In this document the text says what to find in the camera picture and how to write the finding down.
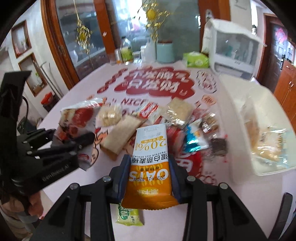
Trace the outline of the red white candy packet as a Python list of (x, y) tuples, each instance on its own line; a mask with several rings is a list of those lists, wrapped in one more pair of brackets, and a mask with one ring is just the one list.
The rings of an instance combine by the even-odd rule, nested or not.
[(154, 124), (161, 116), (162, 107), (155, 102), (144, 102), (135, 110), (135, 116)]

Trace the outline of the wooden wall cabinet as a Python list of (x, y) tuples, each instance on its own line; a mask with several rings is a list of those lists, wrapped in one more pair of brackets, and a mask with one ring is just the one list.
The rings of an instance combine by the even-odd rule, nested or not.
[(289, 61), (283, 62), (282, 71), (274, 91), (274, 96), (285, 111), (295, 131), (295, 66)]

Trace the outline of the printed pink tablecloth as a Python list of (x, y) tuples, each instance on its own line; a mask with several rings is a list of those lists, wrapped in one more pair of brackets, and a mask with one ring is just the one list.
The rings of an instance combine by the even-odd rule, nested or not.
[(58, 147), (95, 134), (44, 189), (54, 203), (93, 189), (92, 240), (269, 240), (295, 171), (295, 132), (267, 88), (180, 62), (106, 64), (41, 126)]

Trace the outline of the dark brownie packet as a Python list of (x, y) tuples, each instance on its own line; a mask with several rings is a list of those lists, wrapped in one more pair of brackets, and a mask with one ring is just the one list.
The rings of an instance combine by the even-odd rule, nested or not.
[(228, 152), (227, 141), (224, 138), (212, 138), (210, 147), (214, 156), (226, 156)]

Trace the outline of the glass sliding door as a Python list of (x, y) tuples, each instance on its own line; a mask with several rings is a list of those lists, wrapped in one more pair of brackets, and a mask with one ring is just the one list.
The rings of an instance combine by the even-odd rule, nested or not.
[(105, 63), (115, 44), (105, 1), (41, 1), (45, 35), (68, 89)]

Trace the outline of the white bottle sterilizer cabinet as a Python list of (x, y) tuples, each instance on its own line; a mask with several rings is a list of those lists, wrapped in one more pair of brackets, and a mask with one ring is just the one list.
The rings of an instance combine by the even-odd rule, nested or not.
[(262, 39), (234, 22), (211, 18), (204, 26), (201, 52), (216, 74), (251, 80), (260, 46)]

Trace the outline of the white squeeze bottle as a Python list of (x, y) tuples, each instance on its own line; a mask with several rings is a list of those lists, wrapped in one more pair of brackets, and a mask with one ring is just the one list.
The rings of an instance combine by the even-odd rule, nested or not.
[(145, 63), (153, 63), (156, 61), (156, 46), (151, 38), (147, 39), (146, 44), (141, 46), (140, 56)]

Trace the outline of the mint green canister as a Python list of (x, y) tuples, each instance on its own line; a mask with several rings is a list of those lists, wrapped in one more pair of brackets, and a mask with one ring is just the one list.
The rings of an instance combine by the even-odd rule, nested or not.
[(158, 41), (156, 51), (157, 61), (159, 63), (173, 63), (175, 61), (172, 41)]

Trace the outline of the yellow puff snack packet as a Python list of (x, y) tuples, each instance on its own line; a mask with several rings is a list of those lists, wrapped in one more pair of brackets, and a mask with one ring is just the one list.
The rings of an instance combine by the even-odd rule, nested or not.
[(104, 105), (96, 116), (95, 127), (114, 126), (122, 119), (122, 107), (119, 104)]

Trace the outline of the green tissue pack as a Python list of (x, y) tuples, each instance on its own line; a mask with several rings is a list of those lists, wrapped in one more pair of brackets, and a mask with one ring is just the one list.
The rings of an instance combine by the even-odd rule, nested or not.
[(189, 52), (183, 54), (183, 62), (187, 68), (208, 68), (209, 58), (200, 52)]

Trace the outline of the clear beige cracker packet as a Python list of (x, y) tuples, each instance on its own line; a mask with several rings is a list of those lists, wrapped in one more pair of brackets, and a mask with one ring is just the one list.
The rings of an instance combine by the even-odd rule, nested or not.
[(172, 125), (183, 129), (193, 113), (192, 104), (175, 97), (163, 109), (162, 116)]

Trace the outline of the green snack packet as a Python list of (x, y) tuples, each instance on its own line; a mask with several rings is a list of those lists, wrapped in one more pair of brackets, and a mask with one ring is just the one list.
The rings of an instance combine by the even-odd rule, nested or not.
[(116, 223), (125, 226), (143, 226), (138, 209), (124, 208), (120, 204), (117, 206)]

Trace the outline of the orange oats bar packet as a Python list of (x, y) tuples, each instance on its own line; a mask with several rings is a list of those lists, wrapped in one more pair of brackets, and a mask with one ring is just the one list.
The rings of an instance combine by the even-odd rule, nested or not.
[(138, 128), (121, 205), (131, 209), (160, 210), (178, 204), (171, 188), (166, 126)]

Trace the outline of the blue foil snack packet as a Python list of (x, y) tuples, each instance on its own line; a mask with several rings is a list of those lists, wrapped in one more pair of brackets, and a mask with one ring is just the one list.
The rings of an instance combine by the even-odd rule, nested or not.
[(186, 127), (184, 152), (192, 153), (209, 148), (209, 143), (201, 129), (202, 119), (199, 118)]

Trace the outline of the white plastic storage bin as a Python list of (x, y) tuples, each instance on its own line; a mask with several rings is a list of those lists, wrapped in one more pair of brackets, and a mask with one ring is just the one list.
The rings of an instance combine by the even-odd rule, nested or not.
[[(295, 169), (295, 132), (273, 93), (266, 87), (235, 76), (221, 74), (222, 116), (228, 135), (231, 155), (231, 176), (236, 184), (265, 180), (268, 175), (277, 175)], [(284, 128), (288, 131), (288, 167), (263, 163), (252, 153), (248, 133), (240, 114), (246, 99), (250, 98), (255, 108), (259, 131), (268, 127)]]

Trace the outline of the clear nut snack packet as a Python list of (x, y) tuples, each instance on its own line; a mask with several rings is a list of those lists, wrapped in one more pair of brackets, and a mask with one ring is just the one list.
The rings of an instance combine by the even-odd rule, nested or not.
[(218, 132), (219, 123), (215, 113), (206, 113), (202, 116), (201, 129), (206, 135)]

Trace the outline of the red strawberry snack bag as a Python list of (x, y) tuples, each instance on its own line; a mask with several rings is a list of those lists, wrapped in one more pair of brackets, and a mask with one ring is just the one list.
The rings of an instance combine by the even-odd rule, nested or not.
[(97, 160), (99, 150), (95, 144), (96, 116), (103, 106), (104, 100), (95, 97), (64, 108), (61, 110), (61, 118), (54, 133), (52, 146), (60, 146), (77, 138), (81, 139), (87, 133), (89, 141), (83, 141), (82, 149), (78, 151), (79, 167), (86, 171)]

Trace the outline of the green label bottle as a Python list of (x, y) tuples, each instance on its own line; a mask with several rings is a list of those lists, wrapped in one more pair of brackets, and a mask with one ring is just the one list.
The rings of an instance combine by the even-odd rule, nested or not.
[(132, 44), (126, 36), (121, 37), (120, 52), (123, 62), (133, 61)]

